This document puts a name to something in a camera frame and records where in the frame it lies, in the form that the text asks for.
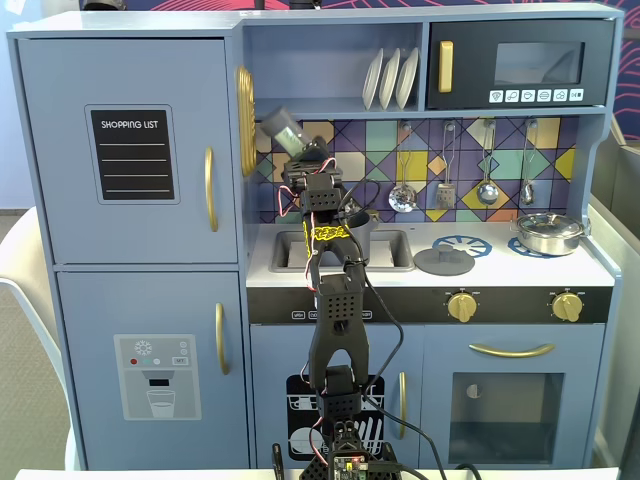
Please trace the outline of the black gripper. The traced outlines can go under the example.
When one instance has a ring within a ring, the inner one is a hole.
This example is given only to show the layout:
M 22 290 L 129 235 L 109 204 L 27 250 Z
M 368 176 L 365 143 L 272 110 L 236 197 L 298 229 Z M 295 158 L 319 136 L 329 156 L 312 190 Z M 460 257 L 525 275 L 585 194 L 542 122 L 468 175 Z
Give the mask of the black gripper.
M 289 190 L 302 192 L 307 189 L 309 178 L 313 175 L 327 175 L 333 188 L 340 188 L 343 184 L 343 172 L 337 166 L 336 159 L 331 157 L 328 145 L 321 136 L 314 137 L 303 152 L 284 164 L 281 177 Z

